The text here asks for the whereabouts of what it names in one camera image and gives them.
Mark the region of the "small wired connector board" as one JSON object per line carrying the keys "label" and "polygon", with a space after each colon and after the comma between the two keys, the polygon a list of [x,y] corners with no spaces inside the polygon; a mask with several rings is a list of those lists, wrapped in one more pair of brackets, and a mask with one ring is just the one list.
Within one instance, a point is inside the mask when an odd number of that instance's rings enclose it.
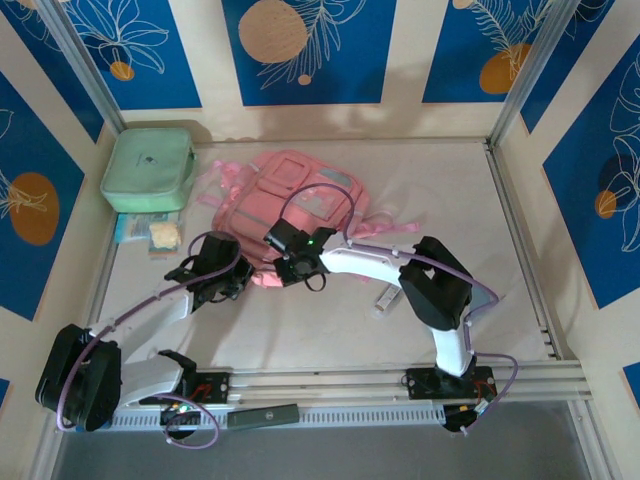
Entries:
{"label": "small wired connector board", "polygon": [[462,402],[461,400],[447,403],[444,409],[443,427],[453,433],[468,436],[476,422],[493,408],[493,401],[482,398],[478,403]]}
{"label": "small wired connector board", "polygon": [[160,410],[160,426],[170,430],[195,429],[202,420],[202,411],[195,403],[169,401]]}

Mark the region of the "light blue pencil case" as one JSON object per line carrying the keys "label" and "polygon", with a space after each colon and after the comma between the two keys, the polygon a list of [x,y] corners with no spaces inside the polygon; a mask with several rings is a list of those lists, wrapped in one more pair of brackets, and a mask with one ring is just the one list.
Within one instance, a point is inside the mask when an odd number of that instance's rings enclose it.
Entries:
{"label": "light blue pencil case", "polygon": [[467,320],[473,321],[474,319],[485,315],[500,302],[500,297],[493,291],[488,291],[487,289],[478,286],[472,287],[471,294],[472,298],[466,315]]}

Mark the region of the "pink school backpack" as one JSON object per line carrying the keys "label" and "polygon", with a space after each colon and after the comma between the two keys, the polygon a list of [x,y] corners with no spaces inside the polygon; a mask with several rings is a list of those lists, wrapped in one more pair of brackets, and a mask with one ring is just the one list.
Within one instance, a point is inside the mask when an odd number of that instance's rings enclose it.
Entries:
{"label": "pink school backpack", "polygon": [[391,212],[369,210],[370,195],[351,173],[296,150],[264,152],[241,164],[214,161],[196,178],[197,202],[216,209],[212,229],[233,235],[255,267],[252,282],[280,288],[272,261],[277,252],[264,242],[283,217],[311,233],[318,227],[347,232],[353,239],[420,230],[398,224]]}

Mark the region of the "dark grey flat device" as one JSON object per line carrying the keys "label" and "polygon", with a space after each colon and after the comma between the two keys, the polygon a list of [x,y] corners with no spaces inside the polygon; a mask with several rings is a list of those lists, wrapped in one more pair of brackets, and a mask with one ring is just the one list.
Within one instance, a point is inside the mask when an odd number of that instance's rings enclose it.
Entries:
{"label": "dark grey flat device", "polygon": [[229,430],[247,430],[300,422],[297,404],[276,405],[246,410],[236,410],[227,414]]}

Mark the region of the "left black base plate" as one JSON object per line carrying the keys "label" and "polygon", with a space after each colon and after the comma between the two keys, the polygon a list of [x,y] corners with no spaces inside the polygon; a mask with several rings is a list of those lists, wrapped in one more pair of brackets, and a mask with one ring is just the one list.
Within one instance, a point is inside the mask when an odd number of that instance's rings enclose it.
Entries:
{"label": "left black base plate", "polygon": [[229,395],[230,372],[197,372],[188,387],[188,398],[200,404],[224,405]]}

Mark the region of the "clear plastic labelled box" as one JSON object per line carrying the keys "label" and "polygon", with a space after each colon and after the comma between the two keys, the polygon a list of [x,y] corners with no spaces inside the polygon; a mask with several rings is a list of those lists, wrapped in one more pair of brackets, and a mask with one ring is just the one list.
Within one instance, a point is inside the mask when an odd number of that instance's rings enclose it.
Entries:
{"label": "clear plastic labelled box", "polygon": [[371,314],[375,318],[388,316],[401,298],[402,290],[396,285],[389,284],[375,300]]}

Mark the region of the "aluminium side rail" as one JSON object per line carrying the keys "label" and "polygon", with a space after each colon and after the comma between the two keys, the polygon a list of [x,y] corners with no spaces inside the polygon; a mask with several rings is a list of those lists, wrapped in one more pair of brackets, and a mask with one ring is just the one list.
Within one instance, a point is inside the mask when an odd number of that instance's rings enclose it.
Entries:
{"label": "aluminium side rail", "polygon": [[488,143],[484,149],[541,335],[550,344],[548,356],[557,361],[574,360],[575,355],[567,344],[561,323],[549,305],[538,278],[537,257],[504,157]]}
{"label": "aluminium side rail", "polygon": [[97,323],[101,318],[101,311],[106,297],[109,278],[115,262],[117,243],[114,240],[114,231],[117,223],[117,214],[114,213],[107,228],[104,246],[98,256],[97,269],[88,291],[88,299],[81,316],[79,325],[82,330]]}

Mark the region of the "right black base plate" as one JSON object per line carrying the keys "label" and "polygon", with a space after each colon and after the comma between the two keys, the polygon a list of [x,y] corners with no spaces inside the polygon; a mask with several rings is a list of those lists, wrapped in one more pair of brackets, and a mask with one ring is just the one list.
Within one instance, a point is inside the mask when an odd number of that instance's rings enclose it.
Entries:
{"label": "right black base plate", "polygon": [[403,382],[411,400],[492,400],[497,396],[493,377],[487,366],[475,367],[460,378],[436,367],[409,368]]}

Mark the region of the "snack packets in plastic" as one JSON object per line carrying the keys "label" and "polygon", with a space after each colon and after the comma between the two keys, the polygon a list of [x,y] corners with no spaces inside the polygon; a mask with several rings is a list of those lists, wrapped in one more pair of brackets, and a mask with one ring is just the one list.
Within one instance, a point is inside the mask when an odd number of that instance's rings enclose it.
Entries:
{"label": "snack packets in plastic", "polygon": [[117,244],[122,244],[150,240],[150,226],[166,222],[173,222],[181,226],[181,213],[119,213],[115,224],[114,241]]}

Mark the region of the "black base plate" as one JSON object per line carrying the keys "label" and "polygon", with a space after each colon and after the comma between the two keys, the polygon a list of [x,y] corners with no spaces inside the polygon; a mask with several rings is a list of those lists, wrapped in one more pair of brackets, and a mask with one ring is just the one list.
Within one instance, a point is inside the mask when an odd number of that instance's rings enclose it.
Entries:
{"label": "black base plate", "polygon": [[229,395],[230,372],[197,372],[188,387],[188,398],[200,404],[224,405]]}
{"label": "black base plate", "polygon": [[411,400],[492,400],[497,396],[493,377],[487,366],[475,367],[460,378],[436,367],[409,368],[403,382]]}

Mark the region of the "long aluminium mounting rail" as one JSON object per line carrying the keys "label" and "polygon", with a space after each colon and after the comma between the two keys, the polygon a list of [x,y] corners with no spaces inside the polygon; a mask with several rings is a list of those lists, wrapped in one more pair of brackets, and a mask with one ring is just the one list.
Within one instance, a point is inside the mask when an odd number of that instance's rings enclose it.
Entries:
{"label": "long aluminium mounting rail", "polygon": [[[591,388],[581,365],[576,361],[525,362],[514,367],[508,362],[493,365],[492,383],[503,401],[589,400]],[[298,402],[311,406],[348,405],[358,401],[385,403],[410,401],[403,382],[409,368],[320,371],[231,371],[198,370],[197,372],[230,372],[229,406],[258,406],[278,402]],[[442,404],[457,400],[434,401]],[[123,405],[160,404],[163,400],[147,399]]]}

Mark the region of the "clear packet yellow snack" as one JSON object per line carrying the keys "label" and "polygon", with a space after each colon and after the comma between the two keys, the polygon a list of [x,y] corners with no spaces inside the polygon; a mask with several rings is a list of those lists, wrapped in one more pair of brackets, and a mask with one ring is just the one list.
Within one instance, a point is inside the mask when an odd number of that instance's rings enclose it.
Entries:
{"label": "clear packet yellow snack", "polygon": [[149,233],[148,253],[151,257],[172,255],[177,253],[181,247],[183,234],[179,223],[152,223],[149,226]]}

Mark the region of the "aluminium frame post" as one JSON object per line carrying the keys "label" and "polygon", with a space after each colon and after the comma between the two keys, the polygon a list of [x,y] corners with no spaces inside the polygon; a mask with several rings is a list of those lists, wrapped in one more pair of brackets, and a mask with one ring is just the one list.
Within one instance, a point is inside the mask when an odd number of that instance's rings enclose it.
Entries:
{"label": "aluminium frame post", "polygon": [[549,16],[542,23],[525,63],[507,94],[498,118],[486,139],[489,151],[495,150],[506,138],[580,1],[553,0],[551,2]]}
{"label": "aluminium frame post", "polygon": [[106,125],[117,136],[126,129],[120,109],[59,0],[34,0],[37,10]]}

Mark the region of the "mint green lunch bag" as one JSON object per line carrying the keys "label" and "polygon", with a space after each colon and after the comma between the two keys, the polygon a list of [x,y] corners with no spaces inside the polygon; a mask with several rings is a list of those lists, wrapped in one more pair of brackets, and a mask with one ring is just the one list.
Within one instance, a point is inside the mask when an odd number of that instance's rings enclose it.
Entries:
{"label": "mint green lunch bag", "polygon": [[116,138],[100,191],[117,213],[184,209],[197,174],[197,156],[184,128],[133,128]]}

